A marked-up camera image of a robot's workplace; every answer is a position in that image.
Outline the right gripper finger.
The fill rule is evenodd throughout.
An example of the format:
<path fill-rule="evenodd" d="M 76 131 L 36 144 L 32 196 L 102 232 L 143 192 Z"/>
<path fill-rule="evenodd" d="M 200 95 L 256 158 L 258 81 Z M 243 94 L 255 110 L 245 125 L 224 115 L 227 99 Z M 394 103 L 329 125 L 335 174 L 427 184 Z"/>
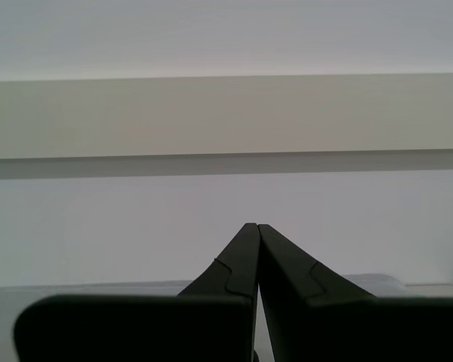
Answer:
<path fill-rule="evenodd" d="M 277 361 L 453 361 L 453 298 L 377 297 L 270 225 L 259 287 Z"/>
<path fill-rule="evenodd" d="M 21 361 L 256 361 L 259 228 L 244 225 L 176 296 L 62 295 L 20 313 Z"/>

